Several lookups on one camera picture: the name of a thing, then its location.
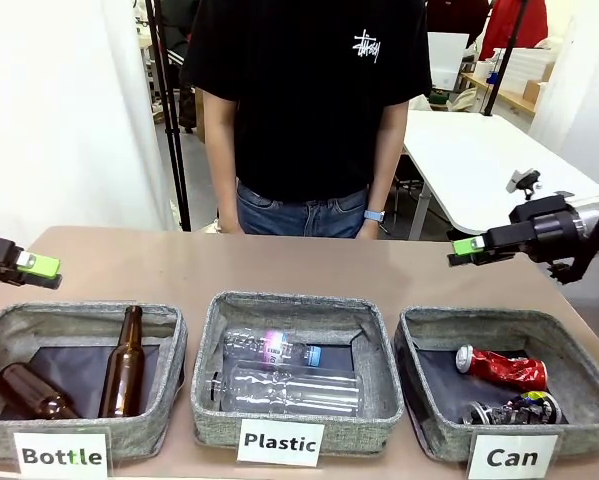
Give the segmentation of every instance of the t-shirt logo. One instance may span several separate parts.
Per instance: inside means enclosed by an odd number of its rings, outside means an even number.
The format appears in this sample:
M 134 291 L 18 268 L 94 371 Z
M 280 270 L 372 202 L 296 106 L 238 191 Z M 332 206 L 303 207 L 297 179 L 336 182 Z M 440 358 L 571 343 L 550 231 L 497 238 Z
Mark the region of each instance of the t-shirt logo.
M 359 57 L 373 55 L 375 57 L 375 63 L 377 63 L 381 42 L 378 42 L 376 38 L 372 38 L 370 35 L 368 35 L 365 28 L 363 29 L 363 34 L 360 37 L 355 36 L 355 40 L 359 40 L 359 43 L 354 45 L 352 49 L 357 50 L 357 55 Z

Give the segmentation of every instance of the red can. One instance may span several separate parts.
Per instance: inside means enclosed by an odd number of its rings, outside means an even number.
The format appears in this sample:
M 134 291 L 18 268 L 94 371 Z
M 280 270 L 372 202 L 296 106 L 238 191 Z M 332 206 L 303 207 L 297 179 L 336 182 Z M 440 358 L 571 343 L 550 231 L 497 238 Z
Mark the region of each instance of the red can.
M 498 353 L 464 345 L 457 351 L 457 370 L 492 383 L 512 385 L 520 391 L 546 391 L 548 372 L 543 362 L 532 358 L 506 358 Z

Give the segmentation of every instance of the table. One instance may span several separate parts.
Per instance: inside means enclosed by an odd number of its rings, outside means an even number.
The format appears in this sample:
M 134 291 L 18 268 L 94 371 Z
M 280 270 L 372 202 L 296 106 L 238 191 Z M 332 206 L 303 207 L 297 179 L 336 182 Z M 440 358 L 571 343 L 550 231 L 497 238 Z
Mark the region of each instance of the table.
M 492 89 L 493 85 L 486 83 L 485 78 L 475 77 L 472 73 L 462 73 L 461 76 L 468 80 L 468 82 L 475 85 L 477 88 L 482 90 Z M 528 115 L 535 115 L 535 104 L 523 98 L 523 95 L 519 95 L 515 92 L 508 92 L 506 90 L 499 90 L 497 100 L 503 100 L 511 107 L 517 108 Z
M 118 465 L 116 477 L 465 478 L 465 467 L 433 462 L 424 455 L 407 415 L 393 431 L 384 456 L 322 458 L 317 469 L 237 465 L 235 451 L 196 444 L 190 379 L 206 310 L 212 297 L 224 290 L 365 298 L 378 306 L 391 334 L 400 310 L 408 305 L 537 309 L 559 318 L 599 364 L 597 337 L 551 281 L 524 257 L 450 269 L 445 257 L 450 245 L 444 243 L 78 227 L 52 228 L 31 250 L 62 259 L 61 288 L 0 285 L 0 309 L 29 300 L 121 300 L 176 305 L 186 319 L 186 383 L 175 403 L 163 448 L 154 458 Z M 559 461 L 550 478 L 599 479 L 599 454 Z
M 413 110 L 404 145 L 424 178 L 409 240 L 421 235 L 431 194 L 457 230 L 477 235 L 508 225 L 508 214 L 525 201 L 523 192 L 506 190 L 515 170 L 541 172 L 543 195 L 599 196 L 597 183 L 496 115 Z

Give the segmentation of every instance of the hand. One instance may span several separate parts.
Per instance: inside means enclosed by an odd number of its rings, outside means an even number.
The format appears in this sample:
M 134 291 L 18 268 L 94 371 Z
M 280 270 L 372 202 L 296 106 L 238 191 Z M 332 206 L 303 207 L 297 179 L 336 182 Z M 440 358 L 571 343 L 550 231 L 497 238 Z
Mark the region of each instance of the hand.
M 361 226 L 361 230 L 355 238 L 365 240 L 376 240 L 379 235 L 379 222 L 366 219 Z
M 219 227 L 219 233 L 233 233 L 233 234 L 241 234 L 244 235 L 244 231 L 241 228 L 241 225 L 239 225 L 238 221 L 234 221 L 234 222 L 222 222 L 221 220 L 219 220 L 217 222 L 217 226 Z

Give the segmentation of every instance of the brown glass bottle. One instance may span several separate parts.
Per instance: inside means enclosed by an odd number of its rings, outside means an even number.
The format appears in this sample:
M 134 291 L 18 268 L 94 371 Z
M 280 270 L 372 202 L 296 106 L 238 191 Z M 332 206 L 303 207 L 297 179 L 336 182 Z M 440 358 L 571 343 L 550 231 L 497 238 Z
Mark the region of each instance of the brown glass bottle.
M 139 415 L 144 355 L 141 348 L 141 307 L 126 308 L 119 342 L 110 357 L 99 405 L 99 418 Z
M 72 399 L 25 363 L 13 363 L 0 372 L 0 397 L 29 420 L 81 418 Z

